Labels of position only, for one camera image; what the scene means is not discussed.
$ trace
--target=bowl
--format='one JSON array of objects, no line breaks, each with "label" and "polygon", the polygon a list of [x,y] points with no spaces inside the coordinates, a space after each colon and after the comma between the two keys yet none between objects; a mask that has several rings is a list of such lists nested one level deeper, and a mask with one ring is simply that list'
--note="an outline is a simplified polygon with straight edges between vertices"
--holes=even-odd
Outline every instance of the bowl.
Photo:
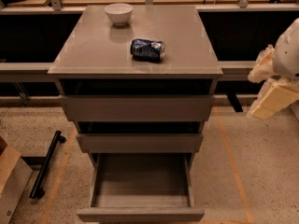
[{"label": "bowl", "polygon": [[111,4],[105,7],[105,12],[113,24],[125,25],[131,18],[133,7],[129,4]]}]

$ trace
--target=soda can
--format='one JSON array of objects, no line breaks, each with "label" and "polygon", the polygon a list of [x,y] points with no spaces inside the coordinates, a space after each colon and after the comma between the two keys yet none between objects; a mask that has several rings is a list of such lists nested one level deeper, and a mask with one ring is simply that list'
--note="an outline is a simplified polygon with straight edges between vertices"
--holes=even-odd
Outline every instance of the soda can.
[{"label": "soda can", "polygon": [[163,41],[135,39],[130,46],[130,53],[133,57],[146,61],[161,61],[164,58],[164,51],[165,44]]}]

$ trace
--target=wooden box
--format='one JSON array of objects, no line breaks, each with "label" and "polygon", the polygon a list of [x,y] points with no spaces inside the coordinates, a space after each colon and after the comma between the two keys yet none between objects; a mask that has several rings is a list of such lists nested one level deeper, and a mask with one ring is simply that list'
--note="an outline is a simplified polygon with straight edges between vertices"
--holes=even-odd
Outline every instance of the wooden box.
[{"label": "wooden box", "polygon": [[0,224],[9,223],[31,173],[21,153],[0,137]]}]

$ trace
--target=black stand leg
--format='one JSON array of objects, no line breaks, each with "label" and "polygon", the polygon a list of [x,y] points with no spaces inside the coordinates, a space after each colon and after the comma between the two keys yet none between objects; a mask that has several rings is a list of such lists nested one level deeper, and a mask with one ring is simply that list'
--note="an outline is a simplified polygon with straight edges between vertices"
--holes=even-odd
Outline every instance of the black stand leg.
[{"label": "black stand leg", "polygon": [[42,198],[45,194],[45,191],[43,190],[43,188],[41,187],[41,184],[43,182],[43,179],[46,175],[46,172],[48,170],[48,167],[49,167],[49,164],[50,164],[50,159],[52,158],[53,156],[53,153],[55,151],[55,148],[57,146],[57,143],[60,142],[60,143],[64,143],[65,142],[65,138],[63,136],[61,136],[61,132],[60,131],[56,131],[53,139],[52,139],[52,142],[50,144],[50,147],[49,147],[49,150],[48,150],[48,153],[47,153],[47,156],[46,157],[36,157],[35,158],[30,158],[30,157],[27,157],[27,158],[24,158],[24,160],[28,160],[28,162],[34,164],[34,165],[37,165],[37,161],[42,161],[41,159],[43,159],[43,163],[42,163],[42,167],[38,173],[38,176],[36,178],[36,182],[32,188],[32,191],[29,195],[30,198],[32,199],[35,199],[35,198]]},{"label": "black stand leg", "polygon": [[240,104],[234,92],[226,92],[226,96],[230,101],[232,107],[234,108],[235,112],[243,112],[242,105]]}]

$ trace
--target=terrazzo floor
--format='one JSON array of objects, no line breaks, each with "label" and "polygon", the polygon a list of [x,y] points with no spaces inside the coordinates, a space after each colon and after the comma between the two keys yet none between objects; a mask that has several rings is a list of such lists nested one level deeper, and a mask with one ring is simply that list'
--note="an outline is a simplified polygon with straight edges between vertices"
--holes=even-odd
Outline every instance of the terrazzo floor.
[{"label": "terrazzo floor", "polygon": [[[0,101],[0,135],[23,156],[46,155],[56,130],[67,142],[56,148],[46,194],[29,198],[33,171],[10,224],[82,223],[76,211],[88,207],[93,166],[73,124],[53,100],[26,107],[18,99]],[[195,205],[205,210],[201,223],[299,223],[298,163],[299,121],[289,108],[260,121],[215,106],[191,169]]]}]

